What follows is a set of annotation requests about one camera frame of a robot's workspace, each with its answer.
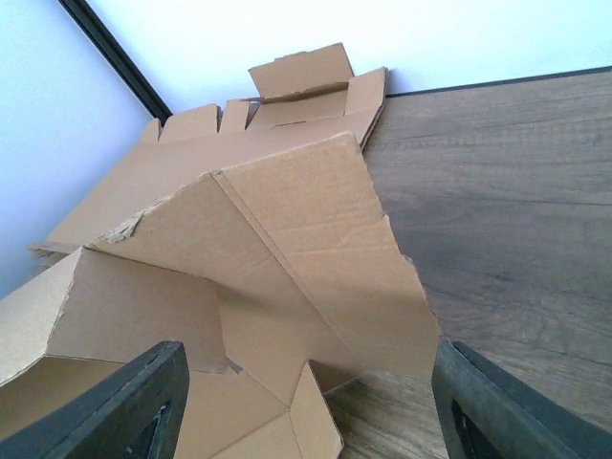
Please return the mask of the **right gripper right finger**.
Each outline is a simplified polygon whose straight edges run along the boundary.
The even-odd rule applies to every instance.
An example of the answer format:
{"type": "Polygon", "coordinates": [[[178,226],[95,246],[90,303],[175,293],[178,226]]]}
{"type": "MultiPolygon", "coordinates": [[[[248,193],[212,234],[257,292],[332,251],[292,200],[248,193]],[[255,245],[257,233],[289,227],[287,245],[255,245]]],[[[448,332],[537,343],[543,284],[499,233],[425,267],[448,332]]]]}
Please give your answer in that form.
{"type": "Polygon", "coordinates": [[[460,341],[440,341],[431,386],[450,458],[609,458],[611,433],[460,341]]]}

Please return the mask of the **cardboard box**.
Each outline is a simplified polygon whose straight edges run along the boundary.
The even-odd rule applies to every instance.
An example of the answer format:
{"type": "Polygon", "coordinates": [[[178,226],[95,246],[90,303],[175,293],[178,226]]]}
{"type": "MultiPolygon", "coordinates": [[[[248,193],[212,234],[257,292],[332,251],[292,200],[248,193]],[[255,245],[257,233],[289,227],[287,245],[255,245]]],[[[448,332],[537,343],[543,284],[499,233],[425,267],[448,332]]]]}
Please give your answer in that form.
{"type": "Polygon", "coordinates": [[[325,391],[430,374],[439,337],[350,133],[210,171],[1,303],[8,437],[162,340],[186,349],[179,458],[335,458],[325,391]]]}

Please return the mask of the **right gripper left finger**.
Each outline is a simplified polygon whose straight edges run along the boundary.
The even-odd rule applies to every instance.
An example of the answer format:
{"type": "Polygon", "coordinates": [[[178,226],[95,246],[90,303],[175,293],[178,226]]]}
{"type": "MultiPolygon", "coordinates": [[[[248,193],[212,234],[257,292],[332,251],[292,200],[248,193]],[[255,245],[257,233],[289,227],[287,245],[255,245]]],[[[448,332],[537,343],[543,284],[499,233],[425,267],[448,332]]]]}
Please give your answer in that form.
{"type": "Polygon", "coordinates": [[[1,442],[3,458],[172,458],[189,371],[161,341],[66,405],[1,442]]]}

